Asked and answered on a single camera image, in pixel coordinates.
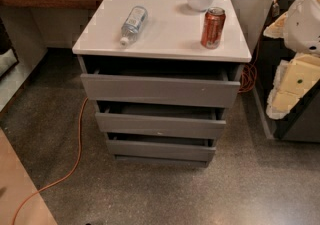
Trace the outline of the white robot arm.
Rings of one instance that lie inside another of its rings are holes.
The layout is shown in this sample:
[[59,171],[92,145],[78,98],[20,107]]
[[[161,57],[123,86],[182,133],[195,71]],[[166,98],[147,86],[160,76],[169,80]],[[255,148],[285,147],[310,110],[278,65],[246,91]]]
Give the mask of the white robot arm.
[[320,79],[320,0],[295,0],[263,35],[282,38],[285,47],[295,52],[290,61],[280,61],[267,99],[266,114],[278,120]]

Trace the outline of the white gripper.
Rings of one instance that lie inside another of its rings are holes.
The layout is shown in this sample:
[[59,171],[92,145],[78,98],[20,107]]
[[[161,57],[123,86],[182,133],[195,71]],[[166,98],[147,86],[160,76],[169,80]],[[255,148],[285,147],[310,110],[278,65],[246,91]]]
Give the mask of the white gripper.
[[263,35],[282,38],[297,52],[292,60],[280,61],[267,99],[266,114],[279,120],[320,80],[320,0],[295,0]]

